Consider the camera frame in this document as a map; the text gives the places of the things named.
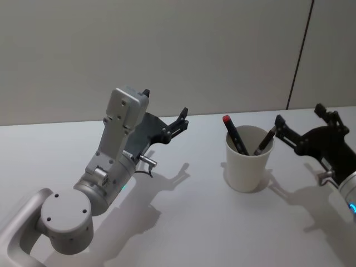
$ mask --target white cup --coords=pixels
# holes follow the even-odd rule
[[[274,140],[270,142],[266,149],[259,156],[253,156],[258,145],[262,142],[267,132],[255,126],[236,127],[249,155],[242,155],[237,152],[230,135],[227,133],[226,159],[227,159],[227,182],[236,191],[251,192],[261,182],[267,160],[274,147]]]

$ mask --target blue indicator light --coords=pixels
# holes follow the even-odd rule
[[[349,207],[353,213],[356,213],[356,205],[355,204],[349,204]]]

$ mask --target gray robot arm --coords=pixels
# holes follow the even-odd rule
[[[170,125],[147,113],[149,93],[138,93],[127,86],[113,90],[99,147],[78,183],[61,192],[36,192],[1,228],[1,267],[44,267],[29,256],[41,234],[63,254],[76,254],[89,246],[92,217],[108,209],[135,173],[137,163],[148,163],[149,171],[156,166],[144,155],[150,145],[168,144],[187,129],[186,108]]]

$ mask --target marker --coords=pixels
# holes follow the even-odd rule
[[[246,149],[243,141],[241,140],[241,137],[240,137],[238,131],[236,130],[236,127],[233,124],[233,121],[231,120],[230,116],[225,115],[222,118],[222,120],[228,130],[231,140],[233,141],[238,153],[248,156],[249,153],[247,152],[247,149]]]
[[[260,143],[260,145],[258,146],[258,148],[256,149],[256,151],[254,152],[255,156],[261,155],[262,151],[267,147],[267,145],[269,144],[270,141],[272,141],[273,136],[276,134],[276,126],[274,126],[265,136],[265,138],[263,138],[262,142]]]

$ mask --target red marker cap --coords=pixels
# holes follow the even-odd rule
[[[223,118],[222,118],[223,122],[226,123],[228,121],[231,121],[231,118],[229,115],[225,115]]]

